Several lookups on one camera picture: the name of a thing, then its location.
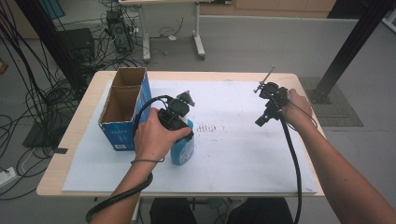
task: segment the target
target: bracelet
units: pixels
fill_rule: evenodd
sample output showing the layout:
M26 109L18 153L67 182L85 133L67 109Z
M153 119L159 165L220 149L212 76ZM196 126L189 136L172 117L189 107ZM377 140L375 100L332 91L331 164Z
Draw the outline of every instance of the bracelet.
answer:
M154 160L134 160L134 161L131 161L131 164L134 164L134 163L136 163L136 162L139 162L139 161L149 161L149 162L164 162L165 161L165 158L162 158L160 161L154 161Z

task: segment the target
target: cardboard box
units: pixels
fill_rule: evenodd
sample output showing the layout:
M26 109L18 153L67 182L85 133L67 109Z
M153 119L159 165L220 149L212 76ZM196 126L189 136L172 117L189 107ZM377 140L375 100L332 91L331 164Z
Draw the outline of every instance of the cardboard box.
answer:
M151 99L146 68L120 68L111 84L99 127L115 150L134 150L134 116ZM149 117L150 106L140 122Z

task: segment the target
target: black pants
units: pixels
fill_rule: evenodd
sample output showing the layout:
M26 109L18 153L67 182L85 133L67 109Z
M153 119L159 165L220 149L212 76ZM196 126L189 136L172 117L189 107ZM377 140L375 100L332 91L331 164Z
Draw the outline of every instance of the black pants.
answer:
M196 224L186 198L156 198L149 211L151 224ZM251 198L235 208L227 224L293 223L284 198Z

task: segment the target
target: black pole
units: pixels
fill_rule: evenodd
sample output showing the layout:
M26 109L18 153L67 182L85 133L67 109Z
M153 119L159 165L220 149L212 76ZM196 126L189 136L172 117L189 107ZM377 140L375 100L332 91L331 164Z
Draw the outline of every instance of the black pole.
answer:
M308 97L312 103L330 103L330 99L328 98L330 91L358 54L359 50L361 50L361 47L363 47L375 28L385 17L393 2L394 0L372 0L370 6L368 6L353 28L343 47L338 51L332 64L317 87L312 91L307 91Z
M15 0L15 2L64 73L71 88L75 91L76 97L81 99L85 90L87 90L88 84L84 80L79 67L68 53L64 43L59 38L50 16L41 6L39 0Z

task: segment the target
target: power strip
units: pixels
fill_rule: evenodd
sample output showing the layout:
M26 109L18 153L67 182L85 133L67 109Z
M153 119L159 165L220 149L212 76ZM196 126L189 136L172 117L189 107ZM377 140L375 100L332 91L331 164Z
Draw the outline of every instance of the power strip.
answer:
M7 171L8 173L6 171L0 173L0 188L13 181L14 179L18 178L15 174L14 168L9 167Z

